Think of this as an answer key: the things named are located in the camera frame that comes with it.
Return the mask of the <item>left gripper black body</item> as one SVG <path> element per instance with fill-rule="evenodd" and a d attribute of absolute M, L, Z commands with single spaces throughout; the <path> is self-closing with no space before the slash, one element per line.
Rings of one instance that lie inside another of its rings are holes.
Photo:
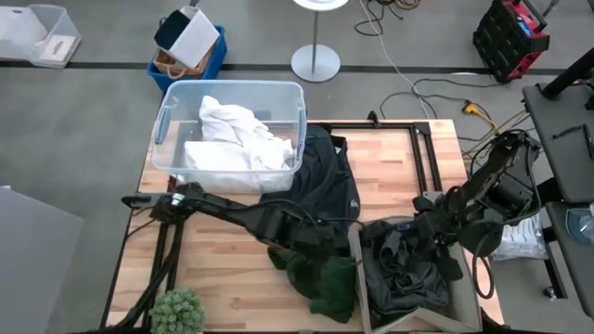
<path fill-rule="evenodd" d="M 307 225 L 299 231 L 299 252 L 310 257 L 349 255 L 348 227 L 340 223 Z"/>

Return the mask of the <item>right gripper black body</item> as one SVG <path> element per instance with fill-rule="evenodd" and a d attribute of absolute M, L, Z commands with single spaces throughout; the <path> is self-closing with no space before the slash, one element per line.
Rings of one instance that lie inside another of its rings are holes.
<path fill-rule="evenodd" d="M 415 197 L 413 206 L 417 212 L 414 226 L 442 278 L 457 281 L 463 278 L 463 273 L 458 261 L 449 253 L 449 247 L 458 240 L 451 215 L 444 208 L 445 199 L 445 194 L 421 194 Z"/>

